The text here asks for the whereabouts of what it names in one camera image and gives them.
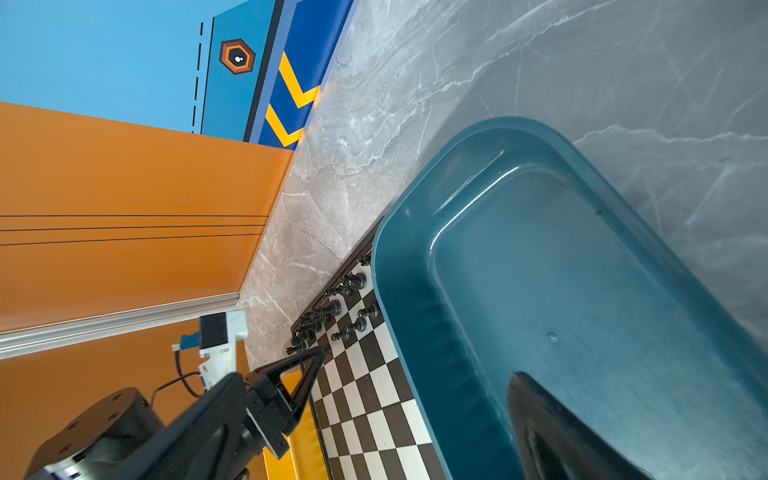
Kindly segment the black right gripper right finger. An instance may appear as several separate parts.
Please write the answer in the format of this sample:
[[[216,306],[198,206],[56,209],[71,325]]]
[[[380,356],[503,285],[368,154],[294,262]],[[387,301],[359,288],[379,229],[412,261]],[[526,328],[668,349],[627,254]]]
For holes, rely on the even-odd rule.
[[[507,403],[527,479],[648,477],[529,374],[512,376]]]

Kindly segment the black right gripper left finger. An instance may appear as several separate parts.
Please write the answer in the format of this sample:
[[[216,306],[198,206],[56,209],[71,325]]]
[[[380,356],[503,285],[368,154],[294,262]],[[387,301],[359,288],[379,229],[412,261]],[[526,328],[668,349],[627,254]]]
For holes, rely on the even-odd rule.
[[[236,479],[248,465],[245,384],[231,373],[116,468],[118,479]]]

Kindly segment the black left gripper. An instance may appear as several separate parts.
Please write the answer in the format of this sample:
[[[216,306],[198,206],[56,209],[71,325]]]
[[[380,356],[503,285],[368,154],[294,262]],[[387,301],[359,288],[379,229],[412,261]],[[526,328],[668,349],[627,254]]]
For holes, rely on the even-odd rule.
[[[245,427],[259,448],[268,449],[276,459],[289,451],[287,438],[300,423],[326,357],[327,348],[315,346],[258,367],[245,377]],[[290,390],[282,374],[301,365],[305,365],[304,374]]]

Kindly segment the black chess piece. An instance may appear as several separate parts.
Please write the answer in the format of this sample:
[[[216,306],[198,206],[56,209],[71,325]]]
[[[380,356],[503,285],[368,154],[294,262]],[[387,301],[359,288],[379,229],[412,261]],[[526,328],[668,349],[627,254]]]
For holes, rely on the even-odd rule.
[[[363,289],[367,284],[367,277],[362,272],[348,273],[344,275],[342,279],[344,285],[350,289],[360,290]]]

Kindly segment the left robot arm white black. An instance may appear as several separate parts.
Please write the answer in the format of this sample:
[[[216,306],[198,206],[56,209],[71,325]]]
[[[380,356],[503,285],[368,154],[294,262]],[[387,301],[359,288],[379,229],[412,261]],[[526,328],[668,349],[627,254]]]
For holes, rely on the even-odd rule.
[[[280,458],[330,355],[314,346],[229,373],[170,424],[135,388],[98,401],[34,453],[28,479],[243,479],[249,462]]]

